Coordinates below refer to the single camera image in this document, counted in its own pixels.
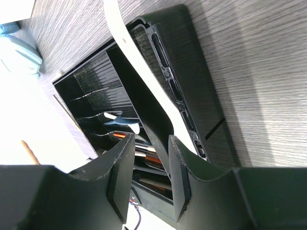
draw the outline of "blue headphones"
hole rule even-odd
[[[19,30],[16,22],[0,25],[0,61],[9,72],[35,75],[39,78],[39,68],[43,60],[36,49],[11,35]]]

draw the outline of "wooden stick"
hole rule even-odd
[[[33,151],[29,148],[28,144],[24,140],[21,140],[20,143],[28,153],[29,157],[32,159],[33,163],[39,165],[40,163],[37,157],[34,155]]]

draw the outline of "light blue object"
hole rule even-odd
[[[126,119],[122,118],[121,116],[118,116],[113,121],[105,122],[105,125],[133,125],[139,123],[139,119]]]
[[[0,25],[0,35],[3,35],[3,34],[10,35],[10,34],[16,33],[19,30],[20,28],[17,22],[6,23],[6,24]]]
[[[11,73],[38,74],[43,62],[29,44],[9,34],[0,35],[0,60]]]

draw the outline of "desk surface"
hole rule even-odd
[[[177,3],[188,6],[241,162],[307,166],[307,2],[121,0],[127,23]],[[40,81],[83,151],[83,134],[52,97],[68,71],[110,37],[102,0],[36,0],[17,36],[45,61]]]

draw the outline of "white plastic arc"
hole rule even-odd
[[[109,114],[109,113],[104,113],[105,117],[106,118],[109,118],[109,119],[112,119],[112,120],[115,120],[117,118],[117,116],[114,116],[112,114]],[[135,134],[139,134],[140,133],[140,126],[139,126],[139,123],[137,124],[131,124],[131,125],[128,125],[132,131],[135,133]]]
[[[196,150],[179,110],[164,92],[131,38],[122,19],[118,0],[104,0],[104,11],[107,25],[114,40],[168,115],[174,128],[174,135],[190,151],[196,154]]]

